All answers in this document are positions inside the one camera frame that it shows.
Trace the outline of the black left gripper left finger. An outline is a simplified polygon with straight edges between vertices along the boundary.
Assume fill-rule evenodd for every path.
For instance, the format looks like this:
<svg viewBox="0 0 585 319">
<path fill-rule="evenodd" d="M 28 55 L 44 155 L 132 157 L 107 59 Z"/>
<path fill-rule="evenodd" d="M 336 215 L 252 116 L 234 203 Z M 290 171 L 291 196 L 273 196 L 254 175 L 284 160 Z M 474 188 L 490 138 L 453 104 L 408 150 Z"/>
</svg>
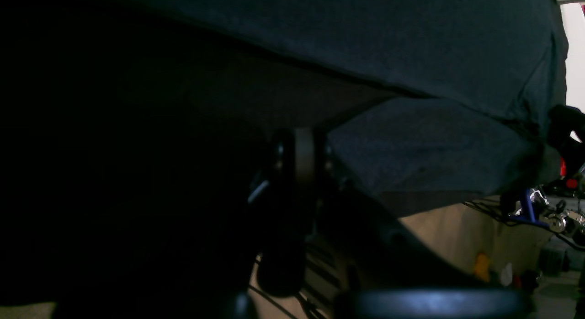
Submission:
<svg viewBox="0 0 585 319">
<path fill-rule="evenodd" d="M 260 231 L 257 283 L 276 297 L 297 294 L 304 284 L 306 242 L 315 233 L 316 149 L 311 129 L 282 129 L 247 199 Z"/>
</svg>

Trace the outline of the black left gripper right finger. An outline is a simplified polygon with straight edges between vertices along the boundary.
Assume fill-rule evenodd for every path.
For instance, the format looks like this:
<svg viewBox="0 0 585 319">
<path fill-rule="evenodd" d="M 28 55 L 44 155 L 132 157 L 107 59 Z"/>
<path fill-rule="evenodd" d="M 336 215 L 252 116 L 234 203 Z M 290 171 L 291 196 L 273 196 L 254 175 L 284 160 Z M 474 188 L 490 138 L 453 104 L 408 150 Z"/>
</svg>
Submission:
<svg viewBox="0 0 585 319">
<path fill-rule="evenodd" d="M 476 279 L 435 255 L 372 196 L 320 132 L 315 157 L 323 204 L 318 228 L 351 261 L 350 283 L 377 294 L 453 294 L 476 287 Z"/>
</svg>

